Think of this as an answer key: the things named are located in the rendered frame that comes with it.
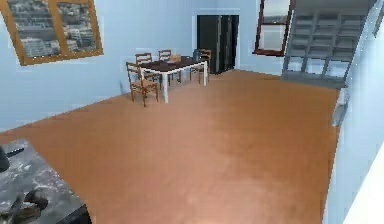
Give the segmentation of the brown wooden chair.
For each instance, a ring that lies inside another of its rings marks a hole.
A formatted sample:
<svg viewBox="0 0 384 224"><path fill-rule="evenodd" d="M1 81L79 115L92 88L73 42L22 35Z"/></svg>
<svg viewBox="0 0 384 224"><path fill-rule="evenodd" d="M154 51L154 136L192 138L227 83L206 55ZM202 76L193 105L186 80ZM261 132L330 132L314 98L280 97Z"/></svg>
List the brown wooden chair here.
<svg viewBox="0 0 384 224"><path fill-rule="evenodd" d="M212 51L209 49L201 49L201 60L207 62L207 73L210 73L210 61L212 57ZM190 70L190 74L197 73L198 74L198 82L201 82L203 79L204 66L201 65L199 67L193 67Z"/></svg>
<svg viewBox="0 0 384 224"><path fill-rule="evenodd" d="M157 83L143 78L141 69L137 64L127 62L126 70L132 101L135 101L136 93L141 94L143 106L146 106L147 94L150 92L153 92L155 94L156 101L159 101L159 88Z"/></svg>
<svg viewBox="0 0 384 224"><path fill-rule="evenodd" d="M163 49L158 51L158 59L160 61L169 61L170 57L172 55L172 50L171 49ZM171 85L171 81L174 79L174 75L170 74L168 76L168 85Z"/></svg>
<svg viewBox="0 0 384 224"><path fill-rule="evenodd" d="M151 53L138 53L135 55L136 57L136 64L140 66L141 64L151 63L152 62L152 54ZM137 81L136 85L139 85L139 82L141 81L141 78L144 77L145 79L149 79L150 81L160 81L161 76L157 73L148 72L148 71L139 71L137 74Z"/></svg>

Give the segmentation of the dark red framed window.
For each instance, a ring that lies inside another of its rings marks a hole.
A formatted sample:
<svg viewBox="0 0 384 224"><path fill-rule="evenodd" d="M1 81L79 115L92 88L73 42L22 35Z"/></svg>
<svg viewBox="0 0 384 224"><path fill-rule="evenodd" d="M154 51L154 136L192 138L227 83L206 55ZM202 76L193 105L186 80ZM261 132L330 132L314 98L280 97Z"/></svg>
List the dark red framed window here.
<svg viewBox="0 0 384 224"><path fill-rule="evenodd" d="M282 57L295 0L260 0L254 54Z"/></svg>

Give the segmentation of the dark brown lump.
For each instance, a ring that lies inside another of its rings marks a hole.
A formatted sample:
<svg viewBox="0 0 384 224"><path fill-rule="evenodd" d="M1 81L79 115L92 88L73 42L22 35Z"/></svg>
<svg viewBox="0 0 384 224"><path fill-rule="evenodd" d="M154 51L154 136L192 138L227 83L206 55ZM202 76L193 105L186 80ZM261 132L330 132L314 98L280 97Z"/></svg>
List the dark brown lump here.
<svg viewBox="0 0 384 224"><path fill-rule="evenodd" d="M48 204L49 200L39 190L18 195L8 211L8 224L32 222L41 216Z"/></svg>

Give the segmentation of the grey open shelf unit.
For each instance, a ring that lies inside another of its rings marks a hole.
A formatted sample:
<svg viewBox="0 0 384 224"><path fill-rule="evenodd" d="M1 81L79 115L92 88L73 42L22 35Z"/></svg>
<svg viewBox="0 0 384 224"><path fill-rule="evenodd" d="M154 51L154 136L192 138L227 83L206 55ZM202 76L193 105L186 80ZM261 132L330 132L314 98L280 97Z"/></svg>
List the grey open shelf unit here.
<svg viewBox="0 0 384 224"><path fill-rule="evenodd" d="M295 0L281 78L340 89L377 0Z"/></svg>

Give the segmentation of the grey marbled worktop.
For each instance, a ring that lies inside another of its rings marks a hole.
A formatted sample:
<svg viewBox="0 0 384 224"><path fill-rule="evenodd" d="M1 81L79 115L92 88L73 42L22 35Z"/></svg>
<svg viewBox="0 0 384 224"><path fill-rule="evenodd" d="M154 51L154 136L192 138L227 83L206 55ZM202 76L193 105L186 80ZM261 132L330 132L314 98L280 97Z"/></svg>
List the grey marbled worktop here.
<svg viewBox="0 0 384 224"><path fill-rule="evenodd" d="M39 218L26 224L93 224L86 204L30 142L18 139L0 146L6 152L24 149L0 173L0 224L8 224L8 211L16 197L32 190L39 190L49 204Z"/></svg>

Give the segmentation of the brown framed city window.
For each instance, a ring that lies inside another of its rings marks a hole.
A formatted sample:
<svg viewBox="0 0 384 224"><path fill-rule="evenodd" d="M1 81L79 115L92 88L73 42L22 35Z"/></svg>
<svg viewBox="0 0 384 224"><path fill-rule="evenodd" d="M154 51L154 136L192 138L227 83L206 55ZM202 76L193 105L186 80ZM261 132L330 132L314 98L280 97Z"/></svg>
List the brown framed city window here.
<svg viewBox="0 0 384 224"><path fill-rule="evenodd" d="M95 0L0 0L21 66L103 54Z"/></svg>

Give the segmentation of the dark top white leg table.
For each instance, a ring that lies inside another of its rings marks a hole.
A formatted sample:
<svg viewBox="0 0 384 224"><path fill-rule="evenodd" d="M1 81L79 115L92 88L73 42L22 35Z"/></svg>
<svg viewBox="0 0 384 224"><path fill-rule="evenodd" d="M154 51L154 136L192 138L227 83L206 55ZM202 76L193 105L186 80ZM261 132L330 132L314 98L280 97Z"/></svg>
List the dark top white leg table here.
<svg viewBox="0 0 384 224"><path fill-rule="evenodd" d="M168 96L168 76L188 68L203 66L203 85L208 83L208 62L196 61L193 58L182 56L178 62L153 61L139 65L139 74L144 77L145 73L159 74L162 76L162 89L164 102L169 102Z"/></svg>

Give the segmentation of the black pan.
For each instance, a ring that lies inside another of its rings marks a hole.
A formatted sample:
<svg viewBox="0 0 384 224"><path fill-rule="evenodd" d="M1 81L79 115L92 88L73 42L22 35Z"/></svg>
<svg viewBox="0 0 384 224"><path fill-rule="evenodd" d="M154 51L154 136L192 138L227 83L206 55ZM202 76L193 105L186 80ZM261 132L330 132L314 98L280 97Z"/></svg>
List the black pan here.
<svg viewBox="0 0 384 224"><path fill-rule="evenodd" d="M0 146L0 173L5 172L10 167L9 159L21 152L23 152L23 148L17 148L13 151L6 152L5 149Z"/></svg>

